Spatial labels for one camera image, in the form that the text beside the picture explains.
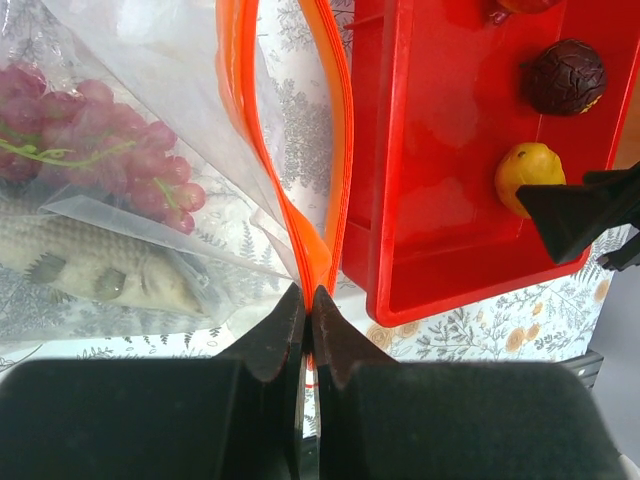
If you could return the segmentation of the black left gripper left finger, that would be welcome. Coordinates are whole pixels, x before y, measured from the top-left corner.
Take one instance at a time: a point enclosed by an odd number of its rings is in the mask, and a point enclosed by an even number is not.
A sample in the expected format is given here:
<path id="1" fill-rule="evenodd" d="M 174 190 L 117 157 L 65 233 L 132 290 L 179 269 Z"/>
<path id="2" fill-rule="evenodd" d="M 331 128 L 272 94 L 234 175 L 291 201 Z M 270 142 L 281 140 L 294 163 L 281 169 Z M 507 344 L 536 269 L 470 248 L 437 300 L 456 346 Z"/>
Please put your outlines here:
<path id="1" fill-rule="evenodd" d="M 292 286 L 196 359 L 34 360 L 1 383 L 5 479 L 296 479 L 305 308 Z"/>

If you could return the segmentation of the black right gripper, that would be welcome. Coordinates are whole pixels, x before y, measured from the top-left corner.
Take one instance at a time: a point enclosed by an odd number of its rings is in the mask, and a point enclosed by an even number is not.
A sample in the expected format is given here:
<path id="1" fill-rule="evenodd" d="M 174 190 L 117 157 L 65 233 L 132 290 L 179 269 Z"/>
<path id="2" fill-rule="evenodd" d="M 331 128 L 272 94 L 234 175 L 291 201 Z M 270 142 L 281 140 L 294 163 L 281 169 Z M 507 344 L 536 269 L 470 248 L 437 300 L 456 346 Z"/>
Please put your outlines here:
<path id="1" fill-rule="evenodd" d="M 553 262 L 564 264 L 577 259 L 611 228 L 639 227 L 639 166 L 587 172 L 580 185 L 525 185 L 516 197 Z M 602 255 L 599 265 L 618 272 L 638 266 L 639 240 L 631 239 Z"/>

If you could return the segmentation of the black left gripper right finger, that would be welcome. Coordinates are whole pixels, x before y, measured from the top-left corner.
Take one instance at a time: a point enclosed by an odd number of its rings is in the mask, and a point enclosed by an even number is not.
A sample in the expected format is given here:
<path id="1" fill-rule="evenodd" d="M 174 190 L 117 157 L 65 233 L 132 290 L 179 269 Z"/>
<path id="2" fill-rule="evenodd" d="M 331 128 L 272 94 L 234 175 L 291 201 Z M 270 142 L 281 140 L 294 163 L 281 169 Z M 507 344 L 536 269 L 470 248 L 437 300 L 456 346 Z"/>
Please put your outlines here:
<path id="1" fill-rule="evenodd" d="M 319 288 L 323 479 L 619 479 L 590 391 L 547 362 L 399 362 Z"/>

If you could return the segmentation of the grey plastic fish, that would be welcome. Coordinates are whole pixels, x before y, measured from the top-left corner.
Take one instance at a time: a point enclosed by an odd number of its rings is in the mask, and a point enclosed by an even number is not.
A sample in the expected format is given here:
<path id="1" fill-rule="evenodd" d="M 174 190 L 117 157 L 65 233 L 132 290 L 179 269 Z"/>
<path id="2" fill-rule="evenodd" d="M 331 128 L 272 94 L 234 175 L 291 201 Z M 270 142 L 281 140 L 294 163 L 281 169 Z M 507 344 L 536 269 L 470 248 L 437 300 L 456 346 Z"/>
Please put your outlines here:
<path id="1" fill-rule="evenodd" d="M 57 293 L 118 306 L 202 316 L 193 283 L 167 250 L 1 199 L 1 265 Z"/>

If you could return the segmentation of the clear zip top bag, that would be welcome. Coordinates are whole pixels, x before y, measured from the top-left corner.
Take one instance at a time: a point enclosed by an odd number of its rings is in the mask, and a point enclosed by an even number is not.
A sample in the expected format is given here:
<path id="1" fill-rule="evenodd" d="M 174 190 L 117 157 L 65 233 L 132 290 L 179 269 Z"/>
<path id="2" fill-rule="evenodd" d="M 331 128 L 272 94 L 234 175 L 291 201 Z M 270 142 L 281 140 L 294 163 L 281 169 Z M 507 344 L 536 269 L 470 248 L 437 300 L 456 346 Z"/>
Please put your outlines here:
<path id="1" fill-rule="evenodd" d="M 329 97 L 302 130 L 279 1 L 1 5 L 1 365 L 54 342 L 246 330 L 336 285 L 353 100 L 327 1 L 292 5 Z"/>

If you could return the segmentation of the red grape bunch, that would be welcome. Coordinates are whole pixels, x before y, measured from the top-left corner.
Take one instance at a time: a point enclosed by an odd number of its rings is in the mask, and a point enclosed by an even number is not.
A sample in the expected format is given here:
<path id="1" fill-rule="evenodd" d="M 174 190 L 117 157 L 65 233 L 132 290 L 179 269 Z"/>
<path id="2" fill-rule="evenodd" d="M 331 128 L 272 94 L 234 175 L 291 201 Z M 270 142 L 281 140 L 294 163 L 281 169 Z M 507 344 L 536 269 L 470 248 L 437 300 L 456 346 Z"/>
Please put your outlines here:
<path id="1" fill-rule="evenodd" d="M 160 120 L 148 121 L 117 102 L 100 80 L 73 91 L 51 89 L 28 64 L 1 71 L 1 178 L 41 180 L 52 187 L 85 187 L 184 234 L 207 200 L 192 181 L 178 137 Z"/>

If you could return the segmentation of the dark purple passion fruit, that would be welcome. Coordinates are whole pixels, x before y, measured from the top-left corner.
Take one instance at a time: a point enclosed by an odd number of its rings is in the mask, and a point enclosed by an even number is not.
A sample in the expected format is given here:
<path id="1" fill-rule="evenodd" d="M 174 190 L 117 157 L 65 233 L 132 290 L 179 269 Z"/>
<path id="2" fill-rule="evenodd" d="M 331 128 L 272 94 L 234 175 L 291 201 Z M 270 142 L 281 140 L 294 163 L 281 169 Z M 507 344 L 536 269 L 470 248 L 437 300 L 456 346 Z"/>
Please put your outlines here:
<path id="1" fill-rule="evenodd" d="M 586 113 L 604 95 L 608 75 L 599 53 L 589 44 L 559 40 L 529 62 L 522 94 L 540 114 L 574 116 Z"/>

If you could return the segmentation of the red plastic tray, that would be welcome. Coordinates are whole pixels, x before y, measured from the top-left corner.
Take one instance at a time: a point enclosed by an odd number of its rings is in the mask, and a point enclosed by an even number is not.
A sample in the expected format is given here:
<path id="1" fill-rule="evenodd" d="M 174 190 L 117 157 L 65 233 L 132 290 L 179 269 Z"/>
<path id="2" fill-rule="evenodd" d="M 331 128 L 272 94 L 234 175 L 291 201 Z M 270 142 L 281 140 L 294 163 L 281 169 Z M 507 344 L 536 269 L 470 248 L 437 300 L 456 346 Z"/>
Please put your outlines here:
<path id="1" fill-rule="evenodd" d="M 538 141 L 566 178 L 612 166 L 639 67 L 635 1 L 564 1 L 487 22 L 486 1 L 359 1 L 351 26 L 355 139 L 344 273 L 395 327 L 578 271 L 499 201 L 494 174 Z M 586 42 L 608 74 L 587 113 L 543 116 L 524 66 L 557 40 Z"/>

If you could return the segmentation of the red fruit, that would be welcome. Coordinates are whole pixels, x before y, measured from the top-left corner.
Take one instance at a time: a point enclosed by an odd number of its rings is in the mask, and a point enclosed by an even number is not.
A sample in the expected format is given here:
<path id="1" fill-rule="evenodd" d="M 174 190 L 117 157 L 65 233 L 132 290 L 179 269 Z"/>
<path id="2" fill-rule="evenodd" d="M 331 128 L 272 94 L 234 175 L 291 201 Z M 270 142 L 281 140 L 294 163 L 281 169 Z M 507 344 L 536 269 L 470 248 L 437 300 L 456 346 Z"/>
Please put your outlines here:
<path id="1" fill-rule="evenodd" d="M 561 3 L 561 0 L 495 0 L 488 18 L 494 25 L 503 23 L 512 15 L 541 14 Z"/>

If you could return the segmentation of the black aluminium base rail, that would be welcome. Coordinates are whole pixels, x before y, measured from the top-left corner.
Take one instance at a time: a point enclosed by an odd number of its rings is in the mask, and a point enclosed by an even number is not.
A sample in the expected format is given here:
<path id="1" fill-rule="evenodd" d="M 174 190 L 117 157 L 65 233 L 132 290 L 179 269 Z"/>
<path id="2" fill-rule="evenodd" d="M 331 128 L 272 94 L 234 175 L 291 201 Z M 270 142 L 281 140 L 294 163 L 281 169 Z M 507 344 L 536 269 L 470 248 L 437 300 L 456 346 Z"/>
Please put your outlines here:
<path id="1" fill-rule="evenodd" d="M 560 365 L 572 371 L 581 383 L 591 390 L 601 370 L 604 357 L 596 351 L 587 350 L 585 354 L 560 362 Z"/>

